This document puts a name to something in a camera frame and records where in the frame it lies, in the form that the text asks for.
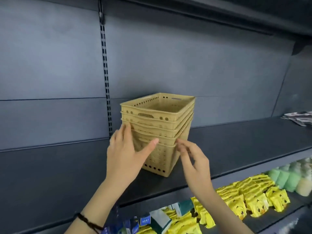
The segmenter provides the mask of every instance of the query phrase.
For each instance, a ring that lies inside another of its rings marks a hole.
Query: left hand
[[[110,139],[107,148],[106,179],[126,189],[138,176],[146,158],[155,149],[159,139],[153,139],[144,149],[135,152],[130,123],[122,124]]]

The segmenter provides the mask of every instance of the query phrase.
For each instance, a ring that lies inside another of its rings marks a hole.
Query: plastic basket
[[[194,106],[195,106],[194,102],[191,105],[188,105],[188,108],[185,110],[185,112],[183,114],[181,114],[181,116],[175,122],[170,122],[170,121],[160,120],[160,119],[154,119],[154,118],[149,118],[149,117],[144,117],[144,116],[136,116],[133,114],[123,113],[123,112],[121,112],[121,115],[122,115],[121,120],[128,121],[131,123],[134,122],[134,123],[142,124],[144,126],[158,127],[158,128],[166,129],[166,130],[176,130],[177,127],[183,121],[183,119],[190,112],[194,111]]]
[[[179,94],[158,93],[121,103],[121,113],[154,118],[169,122],[177,121],[195,102],[195,97]]]
[[[141,138],[141,139],[145,139],[145,140],[149,140],[149,141],[153,140],[154,138],[158,138],[159,143],[161,143],[163,145],[167,145],[167,146],[173,146],[175,144],[176,139],[179,138],[179,136],[182,134],[182,132],[185,130],[185,128],[188,125],[191,125],[192,119],[193,119],[193,115],[187,120],[187,122],[184,124],[184,126],[181,128],[181,130],[178,132],[178,134],[173,138],[168,138],[168,137],[164,137],[164,136],[160,136],[160,135],[153,135],[150,133],[146,133],[146,132],[142,132],[142,131],[136,131],[136,130],[132,130],[132,134],[136,138]]]
[[[179,131],[182,129],[182,127],[184,126],[184,124],[187,122],[187,120],[191,117],[191,115],[193,114],[193,111],[190,111],[189,114],[187,114],[187,116],[181,121],[181,123],[178,125],[178,127],[175,130],[166,130],[166,129],[160,129],[157,127],[153,127],[153,126],[146,126],[143,124],[139,124],[139,123],[135,123],[135,122],[131,122],[131,127],[138,132],[146,132],[146,133],[150,133],[151,135],[156,135],[156,136],[164,136],[164,137],[168,137],[168,138],[174,138]]]
[[[188,139],[191,128],[191,121],[186,125],[182,133],[177,137]],[[142,150],[150,141],[138,137],[133,137],[136,151]],[[168,177],[179,159],[180,152],[176,150],[176,145],[168,146],[161,143],[156,145],[154,151],[147,157],[142,168],[158,175]]]

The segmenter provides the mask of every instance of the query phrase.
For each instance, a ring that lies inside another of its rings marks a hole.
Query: hand
[[[123,191],[138,176],[146,158],[155,149],[159,139],[153,139],[140,152],[135,152],[131,125],[122,124],[110,139],[107,148],[106,181],[110,181]]]
[[[213,191],[208,158],[195,143],[187,140],[177,139],[177,149],[181,153],[184,176],[189,188],[199,201],[204,200],[207,193]],[[194,165],[188,151],[195,161]]]

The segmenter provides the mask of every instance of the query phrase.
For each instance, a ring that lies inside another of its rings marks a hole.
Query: forearm
[[[117,199],[123,193],[123,189],[105,180],[94,193],[91,200],[85,206],[81,214],[90,222],[101,227],[104,226],[107,216]],[[76,218],[65,234],[94,234],[95,232],[86,223]]]
[[[252,234],[253,232],[226,205],[222,198],[212,189],[200,200],[210,213],[223,234]]]

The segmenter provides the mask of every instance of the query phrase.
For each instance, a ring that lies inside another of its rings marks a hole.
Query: black bracelet
[[[100,234],[99,231],[102,231],[104,228],[100,227],[99,225],[96,225],[94,223],[91,223],[85,216],[83,216],[81,213],[76,213],[74,215],[74,218],[78,217],[81,221],[85,222],[88,227],[90,227],[93,231],[95,231],[97,234]]]

